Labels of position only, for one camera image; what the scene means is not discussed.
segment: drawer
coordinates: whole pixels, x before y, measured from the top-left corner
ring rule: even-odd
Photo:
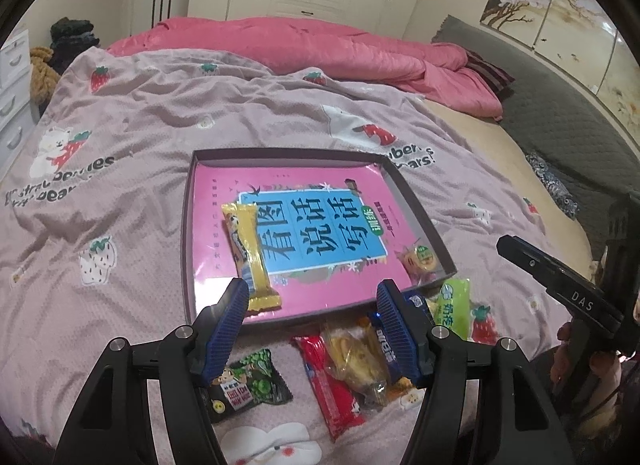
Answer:
[[[15,81],[0,89],[0,131],[11,118],[29,102],[31,70],[25,70]]]
[[[29,32],[25,30],[7,41],[0,50],[0,88],[11,84],[30,63]]]
[[[14,162],[35,125],[31,105],[27,104],[0,131],[0,178]]]
[[[343,13],[335,8],[320,7],[292,0],[271,0],[269,15],[286,18],[311,18],[331,23],[342,23],[344,19]]]

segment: pink comforter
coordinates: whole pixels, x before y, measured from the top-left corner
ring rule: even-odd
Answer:
[[[498,117],[502,105],[482,78],[465,68],[466,51],[447,42],[383,38],[350,26],[295,18],[218,22],[172,18],[112,44],[113,55],[166,48],[225,50],[276,74],[317,67],[342,80],[382,82],[476,117]]]

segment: red snack package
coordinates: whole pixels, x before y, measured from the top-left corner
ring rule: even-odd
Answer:
[[[335,441],[348,428],[362,425],[364,418],[360,415],[360,406],[351,390],[325,369],[329,355],[320,336],[293,337],[292,340],[302,351],[306,376],[309,377],[331,438]]]

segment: silver bolt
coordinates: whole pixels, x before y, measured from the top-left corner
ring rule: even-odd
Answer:
[[[435,326],[431,330],[431,335],[436,337],[436,339],[446,339],[449,336],[449,330],[444,326]]]
[[[193,328],[191,326],[180,326],[180,328],[175,331],[175,336],[178,337],[178,339],[188,339],[191,335],[193,335]]]
[[[518,347],[518,343],[515,340],[509,339],[507,337],[506,339],[502,339],[500,341],[500,346],[502,346],[507,351],[513,351],[514,349],[516,349]]]
[[[111,342],[109,342],[109,349],[111,351],[120,351],[122,348],[125,347],[126,343],[127,342],[124,339],[114,339]]]

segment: gray headboard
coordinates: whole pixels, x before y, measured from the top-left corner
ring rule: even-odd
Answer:
[[[473,50],[515,78],[500,95],[502,127],[525,153],[538,152],[580,205],[594,257],[607,240],[607,211],[640,190],[640,163],[607,119],[570,83],[484,30],[449,16],[432,40]]]

